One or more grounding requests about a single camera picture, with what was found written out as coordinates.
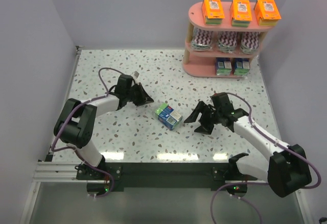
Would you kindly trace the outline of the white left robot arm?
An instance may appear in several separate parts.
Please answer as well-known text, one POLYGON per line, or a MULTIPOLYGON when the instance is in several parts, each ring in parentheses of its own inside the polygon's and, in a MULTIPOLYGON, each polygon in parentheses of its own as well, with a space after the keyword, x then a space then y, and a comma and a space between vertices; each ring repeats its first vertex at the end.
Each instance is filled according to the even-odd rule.
POLYGON ((121 74, 117 84, 107 88, 103 96, 85 101, 68 99, 55 124, 55 140, 51 150, 58 152, 72 149, 89 168, 105 172, 104 156, 91 141, 95 119, 108 112, 118 111, 129 102, 139 107, 154 100, 134 76, 126 74, 121 74))

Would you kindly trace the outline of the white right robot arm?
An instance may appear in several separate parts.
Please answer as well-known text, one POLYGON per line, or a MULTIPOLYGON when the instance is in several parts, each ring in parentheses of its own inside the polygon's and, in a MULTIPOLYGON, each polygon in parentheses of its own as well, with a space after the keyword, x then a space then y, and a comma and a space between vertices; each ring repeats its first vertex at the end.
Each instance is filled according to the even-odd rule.
POLYGON ((247 153, 235 155, 228 160, 229 175, 248 175, 268 183, 279 197, 307 187, 312 182, 309 162, 304 149, 298 144, 289 145, 272 136, 254 122, 251 113, 234 108, 229 92, 211 96, 212 103, 200 101, 185 123, 198 121, 196 133, 210 135, 215 125, 222 125, 238 134, 254 146, 266 159, 263 166, 243 160, 247 153))

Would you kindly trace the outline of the pink three-tier shelf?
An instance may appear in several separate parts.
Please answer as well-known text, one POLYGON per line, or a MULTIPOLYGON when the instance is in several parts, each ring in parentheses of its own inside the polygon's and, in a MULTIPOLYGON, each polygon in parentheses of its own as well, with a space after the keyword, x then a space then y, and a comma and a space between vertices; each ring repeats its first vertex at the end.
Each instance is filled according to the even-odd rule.
POLYGON ((259 55, 262 49, 262 42, 267 33, 271 31, 273 26, 260 26, 256 20, 256 17, 252 17, 252 22, 249 27, 233 27, 231 24, 230 6, 232 2, 222 2, 222 8, 224 10, 225 18, 219 25, 206 25, 202 16, 202 2, 193 4, 189 8, 189 26, 188 33, 185 38, 185 50, 183 59, 184 71, 194 77, 202 78, 217 78, 215 70, 216 58, 230 58, 232 61, 234 58, 247 58, 250 62, 259 55), (194 32, 194 28, 202 29, 206 31, 213 31, 213 41, 217 40, 218 33, 223 31, 234 32, 259 32, 259 49, 251 54, 246 55, 241 52, 240 44, 237 45, 236 50, 233 53, 223 53, 213 47, 209 51, 198 52, 191 48, 191 40, 194 32))

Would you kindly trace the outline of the orange green Sponge Daddy box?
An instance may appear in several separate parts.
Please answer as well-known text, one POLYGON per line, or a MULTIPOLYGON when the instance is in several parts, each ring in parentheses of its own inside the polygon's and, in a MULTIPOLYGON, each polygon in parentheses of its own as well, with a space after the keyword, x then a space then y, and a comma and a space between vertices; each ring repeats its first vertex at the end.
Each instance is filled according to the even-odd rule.
POLYGON ((206 25, 220 25, 225 18, 221 0, 203 0, 201 9, 206 25))

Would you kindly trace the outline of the blue green sponge pack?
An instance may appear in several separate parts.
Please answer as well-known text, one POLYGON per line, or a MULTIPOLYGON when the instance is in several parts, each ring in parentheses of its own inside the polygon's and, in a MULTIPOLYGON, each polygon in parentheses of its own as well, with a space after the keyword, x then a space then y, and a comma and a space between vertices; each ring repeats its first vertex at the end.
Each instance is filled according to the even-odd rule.
POLYGON ((170 105, 162 103, 155 111, 157 119, 170 131, 174 130, 182 121, 182 115, 170 105))
POLYGON ((217 76, 229 76, 232 72, 232 65, 230 58, 216 57, 215 71, 217 76))
POLYGON ((233 58, 233 74, 235 76, 247 75, 250 71, 250 62, 247 58, 233 58))

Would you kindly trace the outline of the purple striped sponge pack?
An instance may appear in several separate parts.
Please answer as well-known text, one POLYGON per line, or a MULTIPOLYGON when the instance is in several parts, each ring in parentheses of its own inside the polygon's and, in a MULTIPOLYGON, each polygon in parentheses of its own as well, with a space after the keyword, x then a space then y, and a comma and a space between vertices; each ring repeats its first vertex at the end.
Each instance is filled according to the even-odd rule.
POLYGON ((254 54, 260 46, 259 36, 259 32, 243 32, 240 47, 242 53, 247 55, 254 54))
POLYGON ((191 48, 198 52, 211 51, 213 48, 213 31, 195 28, 191 40, 191 48))
POLYGON ((231 54, 238 44, 238 32, 221 31, 218 33, 217 48, 220 52, 231 54))

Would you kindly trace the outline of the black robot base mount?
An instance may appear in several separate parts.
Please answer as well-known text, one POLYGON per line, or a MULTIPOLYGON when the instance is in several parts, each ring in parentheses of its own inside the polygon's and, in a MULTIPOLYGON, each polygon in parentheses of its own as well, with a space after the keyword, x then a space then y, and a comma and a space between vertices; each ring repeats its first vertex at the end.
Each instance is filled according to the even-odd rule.
POLYGON ((217 190, 227 181, 256 180, 229 163, 106 163, 113 176, 112 192, 125 188, 209 188, 217 190))

